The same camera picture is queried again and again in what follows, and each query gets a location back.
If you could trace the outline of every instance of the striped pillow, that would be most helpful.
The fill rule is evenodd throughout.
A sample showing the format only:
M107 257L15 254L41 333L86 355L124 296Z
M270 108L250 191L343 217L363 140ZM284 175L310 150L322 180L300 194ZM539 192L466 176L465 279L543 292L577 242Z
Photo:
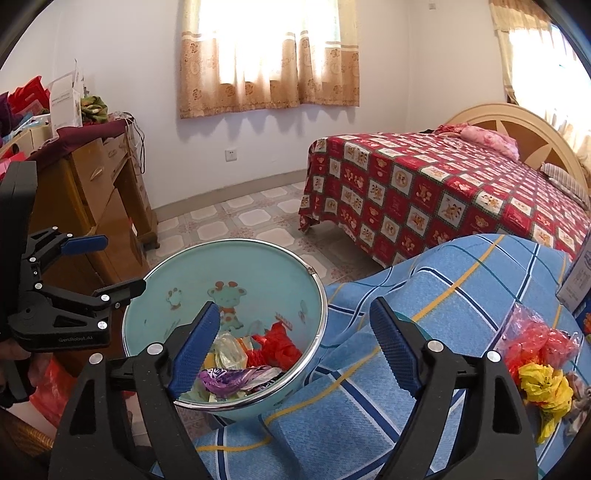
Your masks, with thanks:
M591 208L587 191L565 169L551 163L544 163L540 167L540 171L548 177L548 181L552 185L578 203L583 210Z

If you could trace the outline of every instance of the human hand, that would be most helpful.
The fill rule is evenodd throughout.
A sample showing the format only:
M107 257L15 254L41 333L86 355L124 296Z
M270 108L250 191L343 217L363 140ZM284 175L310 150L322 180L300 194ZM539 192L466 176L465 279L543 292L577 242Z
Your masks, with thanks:
M22 349L22 347L14 341L8 339L0 343L0 360L26 360L31 354ZM29 366L29 382L33 387L36 387L45 374L45 370L49 366L51 360L50 353L35 353L31 358L31 365ZM0 391L3 390L6 384L4 372L0 368Z

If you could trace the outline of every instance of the pink blanket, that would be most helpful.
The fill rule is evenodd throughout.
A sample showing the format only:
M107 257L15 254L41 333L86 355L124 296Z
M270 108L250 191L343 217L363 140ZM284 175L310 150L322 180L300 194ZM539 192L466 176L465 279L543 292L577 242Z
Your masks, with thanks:
M519 162L517 142L508 135L468 124L441 125L433 133L459 137L478 147L490 148L509 160Z

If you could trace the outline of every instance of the tiled floor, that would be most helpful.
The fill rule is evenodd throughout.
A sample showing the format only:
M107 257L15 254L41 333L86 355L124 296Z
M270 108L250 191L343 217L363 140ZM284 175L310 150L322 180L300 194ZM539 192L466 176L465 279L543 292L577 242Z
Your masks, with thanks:
M367 277L382 269L331 222L298 230L304 183L277 187L195 210L158 224L154 267L192 245L222 238L256 238L287 248L318 272L325 285Z

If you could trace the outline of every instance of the blue plaid cloth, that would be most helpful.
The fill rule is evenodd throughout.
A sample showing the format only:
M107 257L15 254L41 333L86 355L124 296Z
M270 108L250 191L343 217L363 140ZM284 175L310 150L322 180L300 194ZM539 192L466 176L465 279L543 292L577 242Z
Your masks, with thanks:
M327 287L326 333L304 387L261 417L196 440L220 480L372 479L396 444L414 405L400 389L368 325L373 299L458 353L481 356L496 344L515 302L559 329L580 331L556 299L569 263L563 252L505 235L455 239L362 281ZM583 342L575 368L591 378L591 348ZM446 466L462 413L456 391L443 438L431 464ZM538 432L537 415L532 416ZM542 478L566 449L563 424L537 449ZM155 473L161 475L156 467Z

